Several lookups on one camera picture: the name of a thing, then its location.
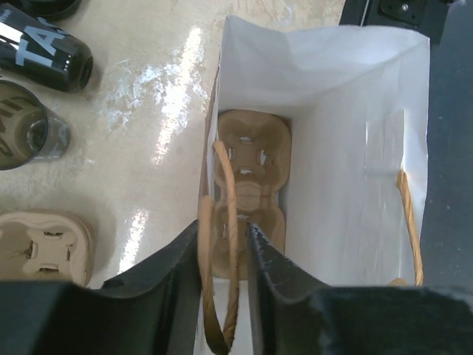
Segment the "dark coffee cup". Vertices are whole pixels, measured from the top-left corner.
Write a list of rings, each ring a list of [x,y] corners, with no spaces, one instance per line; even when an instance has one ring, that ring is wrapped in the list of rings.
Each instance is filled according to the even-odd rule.
[[[61,92],[77,92],[89,83],[90,48],[43,18],[1,5],[1,73],[21,76]]]
[[[61,158],[71,143],[69,125],[34,94],[1,81],[1,170]]]

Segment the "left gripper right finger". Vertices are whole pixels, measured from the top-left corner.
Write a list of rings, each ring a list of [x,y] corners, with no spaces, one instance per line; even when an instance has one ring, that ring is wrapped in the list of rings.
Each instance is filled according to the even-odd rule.
[[[255,354],[470,354],[472,293],[327,285],[246,231]]]

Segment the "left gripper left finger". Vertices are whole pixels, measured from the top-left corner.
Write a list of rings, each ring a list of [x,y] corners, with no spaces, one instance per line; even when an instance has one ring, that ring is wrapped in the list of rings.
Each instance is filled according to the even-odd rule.
[[[200,306],[197,222],[100,289],[1,283],[2,354],[192,354]]]

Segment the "brown paper bag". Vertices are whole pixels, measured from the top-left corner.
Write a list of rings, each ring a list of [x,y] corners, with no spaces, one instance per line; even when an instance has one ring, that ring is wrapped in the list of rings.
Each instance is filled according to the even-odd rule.
[[[281,254],[330,285],[420,286],[429,62],[430,40],[414,30],[280,32],[227,17],[198,212],[203,326],[213,353],[228,354],[250,333],[239,298],[248,278],[239,278],[236,184],[218,117],[265,112],[290,131],[289,179],[276,197],[286,220]]]

